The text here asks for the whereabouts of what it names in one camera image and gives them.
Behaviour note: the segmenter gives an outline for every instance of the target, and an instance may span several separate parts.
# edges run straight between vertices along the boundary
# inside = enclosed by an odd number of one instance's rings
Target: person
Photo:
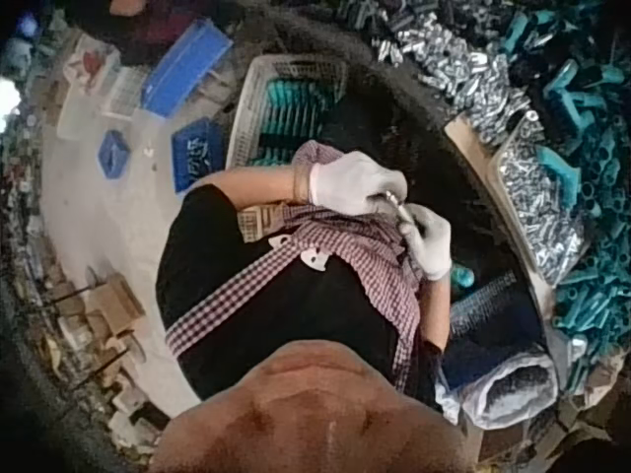
[[[156,290],[204,402],[171,421],[152,471],[469,471],[434,400],[451,226],[416,204],[416,225],[398,221],[387,191],[406,198],[401,172],[315,141],[291,166],[193,185]],[[238,213],[278,202],[280,230],[245,242]]]
[[[125,66],[153,66],[199,17],[223,27],[236,8],[224,0],[56,0],[69,23],[115,46]]]

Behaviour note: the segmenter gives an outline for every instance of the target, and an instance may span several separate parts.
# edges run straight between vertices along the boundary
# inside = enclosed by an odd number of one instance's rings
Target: gingham cloth
[[[325,164],[341,155],[310,141],[298,150],[294,163]],[[303,251],[319,248],[351,265],[373,307],[395,327],[398,343],[392,373],[394,386],[403,391],[420,319],[416,300],[420,278],[412,270],[394,219],[383,215],[346,217],[303,205],[285,207],[283,220],[284,229],[295,229],[293,234],[173,324],[167,331],[170,349],[179,357],[244,306]]]

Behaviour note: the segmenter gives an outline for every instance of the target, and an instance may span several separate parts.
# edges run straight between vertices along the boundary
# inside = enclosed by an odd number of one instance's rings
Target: white glove
[[[424,228],[422,237],[415,225],[402,222],[398,229],[407,241],[412,257],[430,281],[438,281],[452,269],[452,226],[427,207],[406,204],[405,208]]]
[[[310,202],[344,215],[391,213],[383,197],[387,190],[405,200],[403,173],[383,168],[359,151],[328,165],[314,165],[309,177]]]

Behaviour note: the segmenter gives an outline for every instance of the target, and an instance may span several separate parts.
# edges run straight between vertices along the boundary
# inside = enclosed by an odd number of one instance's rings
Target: blue plastic bin
[[[201,118],[174,133],[171,138],[175,192],[226,164],[219,126]]]
[[[129,161],[129,147],[118,130],[109,130],[99,149],[99,163],[105,177],[118,179]]]
[[[142,107],[162,117],[173,116],[231,46],[212,22],[193,22],[145,81]]]

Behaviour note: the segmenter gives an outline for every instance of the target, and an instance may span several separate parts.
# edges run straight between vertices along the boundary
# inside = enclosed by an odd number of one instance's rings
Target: white bag
[[[467,386],[462,409],[477,427],[504,429],[551,406],[559,386],[550,357],[540,349],[513,356]]]

